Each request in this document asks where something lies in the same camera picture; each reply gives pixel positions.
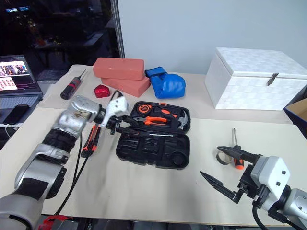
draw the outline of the laptop screen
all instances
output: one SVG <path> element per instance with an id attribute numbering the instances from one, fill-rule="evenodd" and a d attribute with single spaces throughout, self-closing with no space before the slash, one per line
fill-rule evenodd
<path id="1" fill-rule="evenodd" d="M 23 56 L 0 58 L 0 95 L 41 92 Z"/>

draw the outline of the table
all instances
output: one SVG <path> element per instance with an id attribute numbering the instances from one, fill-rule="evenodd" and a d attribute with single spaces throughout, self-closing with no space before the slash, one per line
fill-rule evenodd
<path id="1" fill-rule="evenodd" d="M 63 109 L 36 108 L 0 152 L 0 197 L 13 191 L 15 176 L 37 144 L 41 143 Z M 189 222 L 214 225 L 256 225 L 252 200 L 244 195 L 238 205 L 214 190 L 200 175 L 202 170 L 235 190 L 243 171 L 220 165 L 216 146 L 231 144 L 236 128 L 243 149 L 281 156 L 291 172 L 289 185 L 307 191 L 300 175 L 307 174 L 307 142 L 289 124 L 196 119 L 191 121 L 189 165 L 181 170 L 158 169 L 121 161 L 115 154 L 119 135 L 103 131 L 98 151 L 88 160 L 62 214 L 76 217 Z M 88 124 L 83 133 L 90 132 Z M 79 142 L 65 167 L 65 181 L 56 197 L 46 200 L 44 214 L 53 214 L 70 189 Z M 282 224 L 262 210 L 265 225 Z"/>
<path id="2" fill-rule="evenodd" d="M 75 95 L 83 95 L 105 107 L 110 100 L 107 98 L 96 98 L 94 88 L 101 84 L 101 79 L 94 76 L 93 67 L 85 65 L 73 65 L 68 73 L 64 75 L 55 85 L 52 85 L 37 107 L 65 109 L 68 107 L 70 100 L 63 100 L 60 93 L 75 77 L 79 76 L 83 70 L 87 72 L 82 79 Z M 203 74 L 183 74 L 179 73 L 186 81 L 186 95 L 177 99 L 157 99 L 154 95 L 153 87 L 150 88 L 140 97 L 124 93 L 130 104 L 130 110 L 137 101 L 166 102 L 168 104 L 178 105 L 190 110 L 191 118 L 205 118 L 218 120 L 236 120 L 236 121 L 259 121 L 269 123 L 292 124 L 284 111 L 266 111 L 266 110 L 224 110 L 214 109 L 209 94 L 204 85 L 205 75 Z"/>

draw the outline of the orange pliers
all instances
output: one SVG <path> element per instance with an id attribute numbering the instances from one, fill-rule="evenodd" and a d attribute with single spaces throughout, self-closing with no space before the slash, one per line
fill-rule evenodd
<path id="1" fill-rule="evenodd" d="M 167 119 L 164 117 L 155 117 L 155 116 L 147 116 L 147 117 L 134 117 L 133 118 L 136 121 L 143 121 L 145 125 L 165 125 L 167 122 Z"/>

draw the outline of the cable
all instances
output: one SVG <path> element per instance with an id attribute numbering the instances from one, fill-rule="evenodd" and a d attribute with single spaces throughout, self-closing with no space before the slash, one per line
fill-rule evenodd
<path id="1" fill-rule="evenodd" d="M 8 128 L 8 126 L 9 126 L 9 124 L 6 125 L 6 127 L 5 127 L 5 132 L 6 132 L 6 134 L 9 136 L 9 138 L 11 138 L 11 136 L 9 135 L 9 132 L 6 130 L 6 129 Z"/>
<path id="2" fill-rule="evenodd" d="M 79 160 L 80 160 L 80 156 L 81 156 L 81 150 L 82 150 L 82 133 L 80 134 L 80 147 L 79 147 L 79 153 L 78 153 L 78 158 L 77 158 L 75 173 L 74 173 L 74 175 L 73 175 L 73 180 L 72 180 L 72 182 L 74 182 L 74 180 L 76 179 L 76 176 L 77 176 L 77 171 L 78 171 L 78 166 L 79 166 Z"/>
<path id="3" fill-rule="evenodd" d="M 69 190 L 69 192 L 68 192 L 67 196 L 65 197 L 63 203 L 61 204 L 61 206 L 58 208 L 58 210 L 56 211 L 56 213 L 54 215 L 58 215 L 62 211 L 63 207 L 65 206 L 66 202 L 68 201 L 69 197 L 71 196 L 71 193 L 72 193 L 75 185 L 77 184 L 77 181 L 78 181 L 78 179 L 79 179 L 79 177 L 80 177 L 80 175 L 81 175 L 81 173 L 82 173 L 82 171 L 83 171 L 83 169 L 85 167 L 85 164 L 86 164 L 87 160 L 88 160 L 88 157 L 85 158 L 85 160 L 84 160 L 84 162 L 83 162 L 83 164 L 81 166 L 81 169 L 80 169 L 76 179 L 72 182 L 71 189 Z"/>
<path id="4" fill-rule="evenodd" d="M 118 97 L 122 97 L 122 96 L 123 96 L 123 94 L 122 94 L 120 91 L 116 90 L 116 91 L 114 91 L 114 93 L 113 93 L 113 95 L 112 95 L 110 101 L 113 100 L 113 97 L 115 96 L 116 92 L 118 93 Z"/>
<path id="5" fill-rule="evenodd" d="M 253 206 L 253 217 L 255 219 L 255 222 L 258 224 L 258 226 L 262 229 L 262 230 L 269 230 L 267 227 L 265 227 L 263 225 L 263 223 L 260 221 L 259 217 L 258 217 L 258 208 L 256 206 Z"/>
<path id="6" fill-rule="evenodd" d="M 62 223 L 59 225 L 59 227 L 57 228 L 57 230 L 59 230 L 59 229 L 62 227 L 62 225 L 63 225 L 64 222 L 65 222 L 65 221 L 62 221 Z"/>
<path id="7" fill-rule="evenodd" d="M 297 226 L 296 224 L 292 223 L 292 222 L 289 221 L 289 220 L 287 220 L 286 223 L 287 223 L 288 225 L 290 225 L 292 228 L 295 228 L 295 229 L 297 229 L 297 230 L 304 230 L 304 229 L 302 229 L 300 226 Z"/>

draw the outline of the red object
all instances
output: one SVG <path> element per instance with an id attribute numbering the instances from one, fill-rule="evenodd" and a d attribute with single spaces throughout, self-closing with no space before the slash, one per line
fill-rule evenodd
<path id="1" fill-rule="evenodd" d="M 41 224 L 39 227 L 38 227 L 38 230 L 51 230 L 52 229 L 52 226 L 54 224 L 54 220 L 55 219 L 58 219 L 62 222 L 66 221 L 67 219 L 72 219 L 72 217 L 67 217 L 67 216 L 64 216 L 64 215 L 55 215 L 55 216 L 48 216 L 43 224 Z"/>
<path id="2" fill-rule="evenodd" d="M 169 114 L 171 114 L 168 110 L 166 110 L 166 109 L 161 109 L 161 112 L 162 113 L 164 113 L 164 114 L 167 114 L 167 115 L 169 115 Z M 177 115 L 176 114 L 171 114 L 174 118 L 176 118 L 177 117 Z"/>
<path id="3" fill-rule="evenodd" d="M 76 88 L 76 86 L 74 84 L 69 84 L 68 86 L 73 87 L 74 89 Z"/>
<path id="4" fill-rule="evenodd" d="M 94 63 L 93 71 L 98 78 L 142 80 L 144 60 L 100 57 Z"/>
<path id="5" fill-rule="evenodd" d="M 150 86 L 149 78 L 142 80 L 101 79 L 102 83 L 119 91 L 140 97 Z"/>
<path id="6" fill-rule="evenodd" d="M 243 160 L 237 160 L 237 159 L 234 159 L 235 161 L 235 166 L 237 169 L 244 169 L 244 161 Z"/>
<path id="7" fill-rule="evenodd" d="M 98 85 L 94 89 L 94 93 L 97 98 L 108 97 L 111 95 L 109 88 L 106 87 L 105 85 Z"/>

